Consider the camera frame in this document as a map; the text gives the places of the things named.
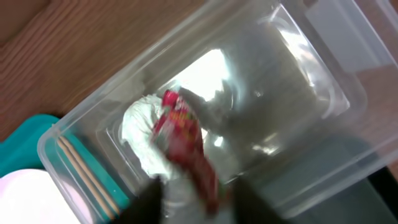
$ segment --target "wooden table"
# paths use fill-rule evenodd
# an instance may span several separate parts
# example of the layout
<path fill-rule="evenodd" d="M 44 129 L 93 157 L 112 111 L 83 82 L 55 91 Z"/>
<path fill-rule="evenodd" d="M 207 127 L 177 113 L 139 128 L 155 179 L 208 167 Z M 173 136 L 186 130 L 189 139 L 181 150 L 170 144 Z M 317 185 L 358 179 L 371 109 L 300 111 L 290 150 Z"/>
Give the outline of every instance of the wooden table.
<path fill-rule="evenodd" d="M 0 46 L 0 141 L 34 114 L 68 113 L 202 4 L 52 1 Z"/>

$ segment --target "red plastic packaging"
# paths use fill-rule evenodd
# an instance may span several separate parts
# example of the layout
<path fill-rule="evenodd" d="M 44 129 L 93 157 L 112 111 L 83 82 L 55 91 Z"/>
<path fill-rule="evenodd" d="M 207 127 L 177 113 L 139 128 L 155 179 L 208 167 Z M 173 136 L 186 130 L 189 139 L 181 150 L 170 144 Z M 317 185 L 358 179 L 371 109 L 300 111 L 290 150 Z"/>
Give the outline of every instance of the red plastic packaging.
<path fill-rule="evenodd" d="M 189 172 L 206 204 L 208 213 L 216 213 L 222 200 L 218 176 L 203 153 L 199 122 L 177 92 L 167 90 L 162 100 L 165 112 L 154 126 L 153 141 L 166 158 Z"/>

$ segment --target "popsicle stick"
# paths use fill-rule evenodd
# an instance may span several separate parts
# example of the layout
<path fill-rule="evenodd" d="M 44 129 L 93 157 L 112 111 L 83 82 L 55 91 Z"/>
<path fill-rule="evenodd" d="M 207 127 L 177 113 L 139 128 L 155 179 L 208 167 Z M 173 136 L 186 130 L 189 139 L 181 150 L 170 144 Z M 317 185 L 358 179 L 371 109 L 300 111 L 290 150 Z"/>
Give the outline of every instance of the popsicle stick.
<path fill-rule="evenodd" d="M 77 163 L 79 163 L 80 167 L 83 169 L 83 171 L 86 173 L 88 178 L 94 183 L 95 187 L 99 190 L 101 195 L 105 198 L 105 200 L 110 204 L 111 208 L 117 213 L 120 214 L 120 209 L 116 205 L 115 201 L 112 199 L 112 197 L 109 195 L 107 190 L 103 188 L 103 186 L 100 184 L 98 179 L 93 175 L 92 171 L 87 167 L 86 163 L 83 161 L 83 159 L 80 157 L 79 153 L 76 152 L 76 149 L 70 144 L 70 142 L 63 136 L 60 136 L 60 140 L 66 145 L 66 147 L 70 150 L 72 153 L 73 157 L 76 159 Z"/>
<path fill-rule="evenodd" d="M 57 140 L 57 144 L 60 146 L 62 151 L 68 157 L 69 161 L 72 163 L 73 168 L 75 168 L 75 170 L 78 172 L 79 176 L 84 181 L 84 183 L 86 184 L 86 186 L 88 187 L 90 192 L 93 194 L 94 198 L 97 200 L 97 202 L 99 203 L 100 207 L 104 210 L 106 215 L 110 219 L 114 219 L 113 212 L 111 211 L 111 209 L 108 208 L 106 202 L 104 201 L 102 196 L 98 193 L 98 191 L 97 191 L 98 189 L 96 189 L 96 187 L 93 185 L 93 183 L 87 178 L 87 176 L 84 173 L 83 169 L 79 166 L 77 161 L 73 158 L 73 156 L 72 156 L 69 148 L 67 147 L 67 145 L 65 145 L 63 143 L 63 141 L 60 140 L 60 139 Z"/>

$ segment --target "plastic container lid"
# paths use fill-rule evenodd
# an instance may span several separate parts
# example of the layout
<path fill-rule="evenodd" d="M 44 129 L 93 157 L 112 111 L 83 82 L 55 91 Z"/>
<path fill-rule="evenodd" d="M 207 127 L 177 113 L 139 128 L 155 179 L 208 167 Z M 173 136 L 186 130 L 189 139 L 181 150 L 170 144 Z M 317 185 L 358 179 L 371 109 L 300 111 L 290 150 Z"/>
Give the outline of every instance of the plastic container lid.
<path fill-rule="evenodd" d="M 95 221 L 113 218 L 150 178 L 138 140 L 123 135 L 135 125 L 125 112 L 173 88 L 197 113 L 220 179 L 244 175 L 294 217 L 398 156 L 398 33 L 385 7 L 209 1 L 49 129 L 39 156 L 82 223 L 64 182 Z M 170 223 L 204 216 L 195 197 L 166 200 L 164 213 Z"/>

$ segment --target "teal tray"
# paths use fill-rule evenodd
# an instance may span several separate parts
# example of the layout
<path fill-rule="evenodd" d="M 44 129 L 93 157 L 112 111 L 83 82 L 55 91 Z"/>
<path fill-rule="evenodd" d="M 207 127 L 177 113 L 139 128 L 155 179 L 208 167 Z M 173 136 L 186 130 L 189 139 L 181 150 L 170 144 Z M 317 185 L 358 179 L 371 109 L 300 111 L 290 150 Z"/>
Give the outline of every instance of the teal tray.
<path fill-rule="evenodd" d="M 37 142 L 58 120 L 47 114 L 35 115 L 0 143 L 0 177 L 19 169 L 44 169 L 37 155 Z"/>

